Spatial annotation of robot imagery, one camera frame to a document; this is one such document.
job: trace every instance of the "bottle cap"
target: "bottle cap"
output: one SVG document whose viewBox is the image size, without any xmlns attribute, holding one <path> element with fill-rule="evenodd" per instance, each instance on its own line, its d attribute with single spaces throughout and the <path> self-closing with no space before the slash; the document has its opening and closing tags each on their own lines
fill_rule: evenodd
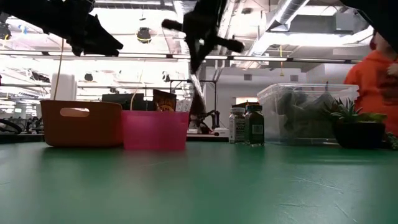
<svg viewBox="0 0 398 224">
<path fill-rule="evenodd" d="M 246 110 L 244 108 L 231 108 L 231 113 L 245 113 Z"/>
<path fill-rule="evenodd" d="M 262 110 L 262 106 L 261 105 L 247 105 L 246 109 L 248 111 L 260 111 L 260 110 Z"/>
</svg>

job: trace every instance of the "orange basket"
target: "orange basket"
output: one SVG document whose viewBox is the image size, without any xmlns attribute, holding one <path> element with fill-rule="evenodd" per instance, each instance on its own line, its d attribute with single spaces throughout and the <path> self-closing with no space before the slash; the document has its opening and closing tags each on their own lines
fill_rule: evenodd
<svg viewBox="0 0 398 224">
<path fill-rule="evenodd" d="M 43 100 L 45 142 L 55 147 L 123 144 L 122 107 L 117 103 Z"/>
</svg>

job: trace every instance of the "green bottle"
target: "green bottle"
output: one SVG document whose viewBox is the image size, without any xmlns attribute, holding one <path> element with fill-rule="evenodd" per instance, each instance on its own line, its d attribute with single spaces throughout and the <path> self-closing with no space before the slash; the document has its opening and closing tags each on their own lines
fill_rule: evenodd
<svg viewBox="0 0 398 224">
<path fill-rule="evenodd" d="M 244 142 L 250 146 L 264 145 L 264 115 L 261 105 L 247 105 L 244 123 Z"/>
</svg>

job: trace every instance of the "pink plastic bin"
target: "pink plastic bin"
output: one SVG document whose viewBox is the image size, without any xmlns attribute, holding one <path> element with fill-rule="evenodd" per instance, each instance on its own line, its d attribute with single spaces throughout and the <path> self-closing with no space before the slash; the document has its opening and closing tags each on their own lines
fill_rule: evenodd
<svg viewBox="0 0 398 224">
<path fill-rule="evenodd" d="M 122 111 L 124 148 L 185 150 L 188 117 L 188 112 Z"/>
</svg>

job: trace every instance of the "green tabletop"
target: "green tabletop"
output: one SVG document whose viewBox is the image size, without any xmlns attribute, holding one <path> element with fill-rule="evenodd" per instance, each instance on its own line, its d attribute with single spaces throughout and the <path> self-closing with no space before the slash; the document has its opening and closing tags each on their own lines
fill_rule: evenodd
<svg viewBox="0 0 398 224">
<path fill-rule="evenodd" d="M 398 223 L 398 152 L 0 146 L 0 223 Z"/>
</svg>

